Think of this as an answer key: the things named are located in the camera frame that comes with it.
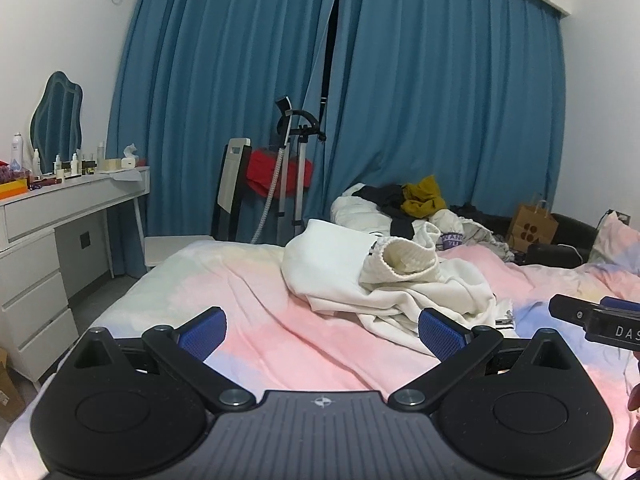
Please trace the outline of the person's right hand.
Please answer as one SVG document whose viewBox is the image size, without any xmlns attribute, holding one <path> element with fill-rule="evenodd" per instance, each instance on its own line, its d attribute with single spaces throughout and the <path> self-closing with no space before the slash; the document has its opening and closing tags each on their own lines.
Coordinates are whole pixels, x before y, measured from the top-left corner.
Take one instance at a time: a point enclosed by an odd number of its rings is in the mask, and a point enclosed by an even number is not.
<svg viewBox="0 0 640 480">
<path fill-rule="evenodd" d="M 634 386 L 629 395 L 627 408 L 631 412 L 638 412 L 640 408 L 640 384 Z M 631 433 L 628 438 L 628 446 L 629 451 L 626 457 L 626 463 L 630 468 L 638 469 L 639 462 L 639 451 L 640 451 L 640 440 L 639 440 L 639 423 L 636 422 L 634 428 L 632 428 Z"/>
</svg>

